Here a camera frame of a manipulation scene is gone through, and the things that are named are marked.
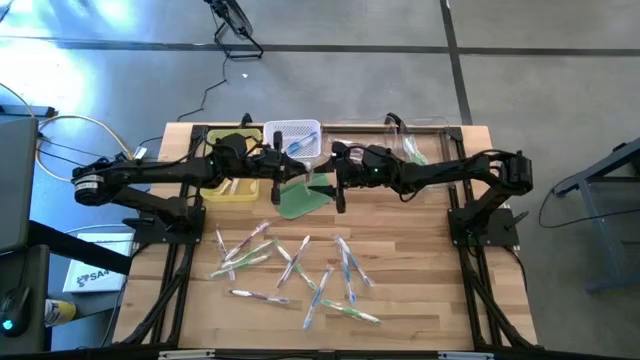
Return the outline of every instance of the cable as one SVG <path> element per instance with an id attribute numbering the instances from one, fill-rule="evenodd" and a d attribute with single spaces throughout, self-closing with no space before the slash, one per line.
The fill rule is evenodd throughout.
<path id="1" fill-rule="evenodd" d="M 124 294 L 124 288 L 125 285 L 127 284 L 127 280 L 122 282 L 122 286 L 120 287 L 120 291 L 118 292 L 118 296 L 116 296 L 116 303 L 113 305 L 113 311 L 111 312 L 111 316 L 109 317 L 109 324 L 107 325 L 107 330 L 105 330 L 104 332 L 104 337 L 102 338 L 102 341 L 100 342 L 100 347 L 104 347 L 104 344 L 106 344 L 107 342 L 107 337 L 109 336 L 109 333 L 111 332 L 111 327 L 113 326 L 113 320 L 115 320 L 116 317 L 116 312 L 118 312 L 118 305 L 120 304 L 120 298 L 122 297 L 122 294 Z"/>
<path id="2" fill-rule="evenodd" d="M 511 255 L 513 255 L 513 258 L 516 259 L 518 265 L 520 265 L 520 271 L 522 271 L 522 281 L 524 282 L 524 291 L 529 292 L 529 287 L 527 286 L 527 273 L 524 270 L 524 265 L 522 264 L 520 257 L 509 246 L 504 246 L 504 249 L 507 250 L 507 252 L 509 252 Z"/>
<path id="3" fill-rule="evenodd" d="M 75 165 L 78 165 L 78 166 L 86 166 L 86 165 L 83 165 L 83 164 L 77 163 L 77 162 L 75 162 L 75 161 L 73 161 L 73 160 L 69 160 L 69 159 L 67 159 L 67 158 L 64 158 L 64 157 L 62 157 L 62 156 L 58 156 L 58 155 L 54 155 L 54 154 L 50 154 L 50 153 L 48 153 L 48 152 L 46 152 L 46 151 L 44 151 L 44 150 L 40 150 L 40 149 L 36 149 L 36 150 L 38 150 L 38 152 L 41 152 L 41 153 L 43 153 L 43 154 L 45 154 L 45 155 L 47 155 L 47 156 L 54 157 L 54 158 L 56 158 L 56 159 L 64 160 L 64 161 L 66 161 L 66 162 L 69 162 L 69 163 L 72 163 L 72 164 L 75 164 Z"/>
<path id="4" fill-rule="evenodd" d="M 186 112 L 186 113 L 178 116 L 178 119 L 176 119 L 176 122 L 180 122 L 182 120 L 182 118 L 187 117 L 189 115 L 193 115 L 193 114 L 199 113 L 200 111 L 204 111 L 204 104 L 205 104 L 205 102 L 207 102 L 207 95 L 209 93 L 209 90 L 213 90 L 213 89 L 217 88 L 218 86 L 228 82 L 227 81 L 227 74 L 226 74 L 226 71 L 225 71 L 225 65 L 227 64 L 227 60 L 229 60 L 229 56 L 225 57 L 224 61 L 222 62 L 222 81 L 220 81 L 219 83 L 211 85 L 208 88 L 206 88 L 204 90 L 204 94 L 202 95 L 202 101 L 200 102 L 200 107 L 198 109 L 196 109 L 196 110 L 189 111 L 189 112 Z"/>
<path id="5" fill-rule="evenodd" d="M 101 228 L 108 228 L 108 227 L 129 227 L 125 224 L 101 224 L 101 225 L 89 225 L 89 226 L 83 226 L 83 227 L 79 227 L 79 228 L 75 228 L 75 229 L 71 229 L 68 231 L 65 231 L 65 234 L 71 234 L 74 232 L 78 232 L 78 231 L 82 231 L 82 230 L 90 230 L 90 229 L 101 229 Z"/>
<path id="6" fill-rule="evenodd" d="M 51 118 L 48 118 L 46 120 L 42 120 L 40 122 L 40 124 L 38 125 L 38 128 L 41 130 L 43 129 L 45 126 L 47 126 L 47 124 L 56 121 L 56 120 L 60 120 L 60 119 L 82 119 L 82 120 L 86 120 L 89 122 L 92 122 L 100 127 L 102 127 L 103 129 L 105 129 L 109 135 L 111 135 L 116 142 L 118 143 L 118 145 L 120 145 L 120 147 L 122 148 L 122 150 L 125 152 L 125 154 L 127 155 L 127 158 L 129 159 L 133 159 L 133 153 L 131 151 L 129 151 L 129 149 L 127 148 L 127 146 L 122 142 L 122 140 L 120 140 L 120 138 L 118 137 L 118 135 L 116 135 L 107 125 L 105 125 L 104 123 L 90 118 L 88 116 L 83 116 L 83 115 L 58 115 L 58 116 L 54 116 Z"/>
<path id="7" fill-rule="evenodd" d="M 614 211 L 614 212 L 601 214 L 601 215 L 596 215 L 596 216 L 583 217 L 583 218 L 579 218 L 579 219 L 563 222 L 563 223 L 560 223 L 560 224 L 554 224 L 554 225 L 543 224 L 542 223 L 542 211 L 544 210 L 544 206 L 547 204 L 547 200 L 549 200 L 549 196 L 553 193 L 553 189 L 555 189 L 558 185 L 560 185 L 565 180 L 571 178 L 572 176 L 573 175 L 567 176 L 566 178 L 560 180 L 557 184 L 552 186 L 551 189 L 549 190 L 549 192 L 547 193 L 547 195 L 544 197 L 544 200 L 542 200 L 542 204 L 540 205 L 540 210 L 538 210 L 538 225 L 540 225 L 541 227 L 543 227 L 545 229 L 558 229 L 558 228 L 561 228 L 561 227 L 565 227 L 565 226 L 568 226 L 568 225 L 573 225 L 573 224 L 576 224 L 576 223 L 579 223 L 579 222 L 583 222 L 583 221 L 587 221 L 587 220 L 601 219 L 601 218 L 605 218 L 605 217 L 609 217 L 609 216 L 624 215 L 624 214 L 631 214 L 631 213 L 635 213 L 635 212 L 640 212 L 640 208 L 635 208 L 635 209 L 629 209 L 629 210 Z"/>
<path id="8" fill-rule="evenodd" d="M 77 152 L 82 153 L 82 154 L 87 154 L 87 155 L 92 155 L 92 156 L 96 156 L 96 157 L 103 157 L 103 158 L 113 159 L 113 157 L 111 157 L 111 156 L 100 155 L 100 154 L 92 153 L 92 152 L 90 152 L 90 151 L 84 151 L 84 150 L 76 149 L 76 148 L 71 147 L 71 146 L 62 145 L 62 144 L 58 144 L 58 143 L 54 143 L 53 141 L 48 140 L 48 139 L 45 139 L 45 138 L 40 138 L 40 139 L 38 139 L 38 140 L 40 140 L 40 141 L 44 141 L 44 142 L 46 142 L 46 143 L 49 143 L 49 144 L 51 144 L 51 145 L 58 146 L 58 147 L 61 147 L 61 148 L 65 148 L 65 149 L 69 149 L 69 150 L 77 151 Z"/>
<path id="9" fill-rule="evenodd" d="M 175 160 L 175 161 L 172 161 L 172 162 L 168 162 L 168 163 L 158 164 L 158 165 L 121 167 L 120 169 L 121 170 L 125 170 L 125 169 L 151 170 L 151 169 L 163 169 L 163 168 L 174 166 L 176 164 L 179 164 L 182 160 L 184 160 L 184 159 L 188 158 L 189 156 L 191 156 L 191 154 L 193 154 L 194 152 L 196 152 L 196 150 L 198 150 L 198 147 L 200 146 L 200 144 L 202 144 L 202 142 L 204 140 L 204 136 L 205 135 L 200 137 L 200 140 L 198 141 L 198 143 L 194 146 L 194 148 L 191 151 L 186 153 L 184 156 L 182 156 L 178 160 Z M 84 176 L 88 176 L 88 175 L 102 174 L 102 173 L 107 172 L 107 171 L 111 171 L 111 169 L 110 168 L 106 168 L 106 169 L 94 170 L 94 171 L 90 171 L 90 172 L 84 173 L 84 174 L 82 174 L 82 176 L 84 177 Z"/>
<path id="10" fill-rule="evenodd" d="M 2 86 L 3 88 L 7 89 L 10 93 L 12 93 L 15 97 L 17 97 L 18 100 L 20 100 L 24 104 L 24 106 L 27 108 L 27 111 L 29 112 L 29 115 L 31 115 L 32 118 L 36 117 L 33 114 L 33 110 L 31 110 L 31 106 L 29 106 L 29 104 L 27 104 L 27 102 L 22 98 L 22 96 L 18 95 L 17 92 L 11 90 L 7 85 L 5 85 L 5 84 L 3 84 L 1 82 L 0 82 L 0 86 Z"/>
<path id="11" fill-rule="evenodd" d="M 118 135 L 116 135 L 111 129 L 109 129 L 109 127 L 105 124 L 103 124 L 102 122 L 96 120 L 96 119 L 92 119 L 90 117 L 87 116 L 82 116 L 82 115 L 58 115 L 58 116 L 54 116 L 51 118 L 48 118 L 46 120 L 43 120 L 40 122 L 40 124 L 38 124 L 38 129 L 42 130 L 47 124 L 49 124 L 52 121 L 55 120 L 60 120 L 60 119 L 83 119 L 86 121 L 90 121 L 94 124 L 97 124 L 99 126 L 101 126 L 103 129 L 107 130 L 107 132 L 118 142 L 118 144 L 120 145 L 120 147 L 122 148 L 122 150 L 124 150 L 124 152 L 127 155 L 127 158 L 129 159 L 133 159 L 133 154 L 131 153 L 131 151 L 129 151 L 129 149 L 127 149 L 127 147 L 124 145 L 124 143 L 122 142 L 122 140 L 120 140 L 120 138 L 118 137 Z M 42 161 L 40 160 L 40 155 L 39 155 L 39 151 L 36 152 L 36 163 L 38 164 L 38 166 L 40 166 L 40 168 L 46 172 L 47 174 L 51 175 L 52 177 L 61 180 L 61 181 L 71 181 L 70 178 L 63 178 L 60 177 L 56 174 L 54 174 L 53 172 L 51 172 L 51 170 L 47 169 L 44 164 L 42 164 Z"/>
<path id="12" fill-rule="evenodd" d="M 141 143 L 138 145 L 138 147 L 142 147 L 142 145 L 144 145 L 144 144 L 146 144 L 146 143 L 148 143 L 148 142 L 150 142 L 150 141 L 161 140 L 163 137 L 164 137 L 164 136 L 156 136 L 156 137 L 149 138 L 149 139 L 144 140 L 143 142 L 141 142 Z"/>

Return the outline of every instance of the transparent plastic bin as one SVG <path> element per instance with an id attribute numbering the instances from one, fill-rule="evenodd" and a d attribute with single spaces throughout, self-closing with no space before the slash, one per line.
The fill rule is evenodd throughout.
<path id="1" fill-rule="evenodd" d="M 264 124 L 264 140 L 267 144 L 273 145 L 273 134 L 276 131 L 282 133 L 282 149 L 286 151 L 291 143 L 300 141 L 307 135 L 315 132 L 316 139 L 309 145 L 303 147 L 295 155 L 288 154 L 289 157 L 298 161 L 311 161 L 322 153 L 322 127 L 318 120 L 277 120 Z"/>
<path id="2" fill-rule="evenodd" d="M 253 136 L 256 139 L 262 138 L 262 133 L 258 129 L 217 129 L 211 130 L 207 134 L 207 140 L 215 143 L 217 138 L 223 138 L 231 134 L 241 134 L 242 136 Z M 247 149 L 253 147 L 253 139 L 247 139 Z M 200 194 L 203 198 L 211 202 L 250 202 L 258 200 L 260 195 L 260 184 L 257 179 L 234 179 L 238 182 L 235 192 L 232 194 L 233 181 L 225 179 L 216 189 L 202 189 Z"/>

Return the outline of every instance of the concrete floor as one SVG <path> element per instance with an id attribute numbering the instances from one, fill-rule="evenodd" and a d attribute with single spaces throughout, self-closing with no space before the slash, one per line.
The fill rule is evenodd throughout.
<path id="1" fill-rule="evenodd" d="M 639 48 L 634 0 L 450 0 L 458 45 L 510 48 Z M 255 37 L 266 44 L 446 46 L 437 0 L 243 0 Z M 0 35 L 211 43 L 214 26 L 198 0 L 16 0 Z M 197 108 L 221 79 L 219 52 L 63 50 L 0 42 L 0 79 L 33 104 L 105 121 L 130 147 L 162 134 Z M 548 189 L 640 134 L 640 57 L 461 57 L 474 124 L 495 147 L 533 160 L 535 189 L 510 204 L 531 214 L 519 225 L 521 258 L 540 343 L 549 349 L 640 357 L 640 291 L 589 296 L 602 273 L 591 224 L 542 229 L 536 214 Z M 189 121 L 316 118 L 367 121 L 393 111 L 408 119 L 442 116 L 460 124 L 448 54 L 273 52 L 259 62 L 228 62 L 228 84 L 209 93 Z M 13 102 L 0 93 L 0 102 Z M 54 141 L 113 154 L 101 130 L 69 121 L 46 130 Z M 51 149 L 80 162 L 91 157 Z M 58 173 L 71 166 L 54 159 Z M 32 218 L 61 230 L 118 222 L 116 206 L 83 208 L 68 184 L 36 168 Z M 57 201 L 44 201 L 44 196 Z M 552 199 L 547 223 L 584 216 L 579 198 Z M 637 221 L 638 216 L 630 220 Z M 52 260 L 51 271 L 66 272 Z M 56 328 L 54 348 L 97 346 L 106 316 Z"/>

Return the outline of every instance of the wooden table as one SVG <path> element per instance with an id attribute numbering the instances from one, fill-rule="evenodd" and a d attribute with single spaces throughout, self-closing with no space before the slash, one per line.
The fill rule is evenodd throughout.
<path id="1" fill-rule="evenodd" d="M 167 124 L 160 161 L 175 160 L 186 153 L 193 125 Z M 487 127 L 464 126 L 462 130 L 468 156 L 492 148 Z M 381 136 L 371 134 L 336 137 L 365 143 L 383 141 Z M 435 137 L 420 135 L 417 140 L 430 162 L 442 161 Z M 401 203 L 397 194 L 389 189 L 349 189 L 345 214 L 337 214 L 335 204 L 331 203 L 289 221 L 280 218 L 270 203 L 270 181 L 261 181 L 260 186 L 260 198 L 253 203 L 205 202 L 207 223 L 194 257 L 180 347 L 472 349 L 458 252 L 451 245 L 447 226 L 446 210 L 450 204 L 446 187 L 434 186 L 407 204 Z M 474 181 L 473 188 L 478 197 L 487 186 Z M 168 197 L 177 195 L 178 189 L 179 185 L 154 185 L 152 193 Z M 252 247 L 277 236 L 289 253 L 295 253 L 304 236 L 311 235 L 311 247 L 301 264 L 316 283 L 319 283 L 325 264 L 333 264 L 336 271 L 324 297 L 348 302 L 332 240 L 333 234 L 342 235 L 376 283 L 368 289 L 354 273 L 358 296 L 355 307 L 379 317 L 383 324 L 371 326 L 320 306 L 313 318 L 312 329 L 303 331 L 302 323 L 313 294 L 296 273 L 280 292 L 292 300 L 289 306 L 270 305 L 228 294 L 231 288 L 273 293 L 285 267 L 277 253 L 255 268 L 238 271 L 235 283 L 226 277 L 208 280 L 207 274 L 220 265 L 213 233 L 215 224 L 220 225 L 227 248 L 230 248 L 264 219 L 269 219 L 273 225 L 265 235 L 252 241 Z M 535 343 L 518 264 L 502 248 L 487 248 L 486 252 L 497 303 L 523 336 Z M 158 297 L 166 253 L 166 245 L 151 245 L 133 261 L 115 332 L 116 341 L 133 331 Z M 479 299 L 478 304 L 483 334 L 489 339 L 486 311 Z M 173 305 L 170 304 L 165 332 L 169 331 L 172 315 Z"/>

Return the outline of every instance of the yellow tray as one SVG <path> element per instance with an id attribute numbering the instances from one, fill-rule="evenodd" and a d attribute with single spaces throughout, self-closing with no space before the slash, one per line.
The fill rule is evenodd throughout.
<path id="1" fill-rule="evenodd" d="M 231 134 L 241 134 L 243 136 L 253 136 L 256 139 L 262 138 L 262 133 L 258 129 L 218 129 L 211 130 L 207 134 L 207 140 L 215 143 L 217 138 L 223 138 Z M 255 145 L 253 139 L 247 139 L 247 149 Z M 216 189 L 202 189 L 200 194 L 203 198 L 211 202 L 249 202 L 258 200 L 260 186 L 257 179 L 225 179 Z"/>

